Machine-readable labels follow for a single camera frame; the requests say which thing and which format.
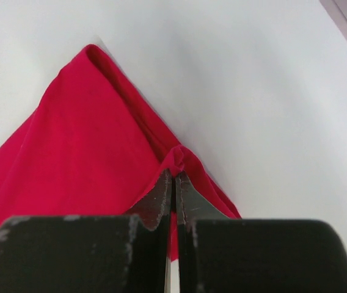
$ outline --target folded cloth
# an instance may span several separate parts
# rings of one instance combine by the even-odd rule
[[[113,60],[88,45],[0,147],[0,224],[12,215],[121,214],[165,168],[174,176],[185,170],[218,210],[239,217]],[[172,259],[175,229],[172,221]]]

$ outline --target red cloth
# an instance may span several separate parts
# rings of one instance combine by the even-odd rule
[[[116,64],[98,47],[86,46],[0,147],[0,224],[12,215],[121,214],[165,168],[174,176],[186,170],[215,207],[239,217]]]

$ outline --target white table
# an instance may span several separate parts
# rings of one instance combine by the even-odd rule
[[[244,217],[347,248],[347,42],[317,0],[0,1],[0,145],[99,39]]]

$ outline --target white surface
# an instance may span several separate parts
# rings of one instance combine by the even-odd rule
[[[317,0],[0,1],[0,145],[98,37],[244,217],[347,247],[347,42]]]

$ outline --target towel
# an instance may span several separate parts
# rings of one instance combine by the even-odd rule
[[[115,62],[88,45],[0,147],[0,225],[13,215],[119,215],[152,189],[166,168],[173,176],[185,170],[218,210],[239,217]],[[171,222],[171,259],[176,259],[176,222]]]

